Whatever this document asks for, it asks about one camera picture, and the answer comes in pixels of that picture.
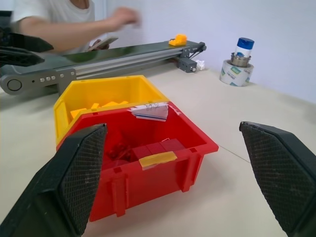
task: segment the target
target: table surface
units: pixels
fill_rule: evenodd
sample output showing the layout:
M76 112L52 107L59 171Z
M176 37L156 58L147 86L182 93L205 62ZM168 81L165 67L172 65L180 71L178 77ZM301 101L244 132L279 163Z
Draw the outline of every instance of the table surface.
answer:
M166 65L143 71L220 146L207 155L196 184L88 223L85 237L285 237L254 178L241 121L293 132L316 153L316 105L258 85L232 87L210 70L194 74ZM0 221L34 174L55 154L49 88L10 96L0 91Z

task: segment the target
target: paper label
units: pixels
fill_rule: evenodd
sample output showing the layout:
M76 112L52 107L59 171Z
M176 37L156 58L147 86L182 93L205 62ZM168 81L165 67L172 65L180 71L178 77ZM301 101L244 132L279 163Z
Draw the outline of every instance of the paper label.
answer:
M168 103L152 103L139 105L130 109L132 114L138 119L149 119L156 121L166 121L168 117Z
M220 80L228 85L245 86L249 81L253 71L253 66L241 68L233 66L228 60L224 61L220 74Z

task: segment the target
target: tape roll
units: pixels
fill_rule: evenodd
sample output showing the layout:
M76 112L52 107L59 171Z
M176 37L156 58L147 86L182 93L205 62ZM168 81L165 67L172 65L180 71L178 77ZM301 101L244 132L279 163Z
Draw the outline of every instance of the tape roll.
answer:
M253 68L251 64L248 64L246 68L236 67L232 65L230 60L225 60L220 74L220 80L228 85L246 86L250 81Z

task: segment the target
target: smartphone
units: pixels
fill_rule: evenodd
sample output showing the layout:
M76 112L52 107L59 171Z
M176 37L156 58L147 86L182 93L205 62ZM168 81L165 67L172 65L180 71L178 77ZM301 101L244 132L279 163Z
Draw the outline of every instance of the smartphone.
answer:
M107 37L106 39L102 40L101 42L98 42L97 44L95 44L94 46L90 47L87 52L90 52L96 48L102 48L104 46L106 46L107 44L111 44L113 43L114 41L116 41L118 39L118 37L113 37L113 36L110 36L110 37Z

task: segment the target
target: plastic storage bin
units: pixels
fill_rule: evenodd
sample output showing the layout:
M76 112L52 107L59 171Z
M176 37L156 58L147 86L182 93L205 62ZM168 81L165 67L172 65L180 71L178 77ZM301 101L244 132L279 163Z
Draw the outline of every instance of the plastic storage bin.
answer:
M144 76L73 81L54 105L56 144L80 114L167 101Z
M121 216L133 206L188 191L204 155L218 151L174 104L167 104L166 121L137 118L129 109L109 110L80 115L68 131L67 135L99 123L108 128L90 221Z

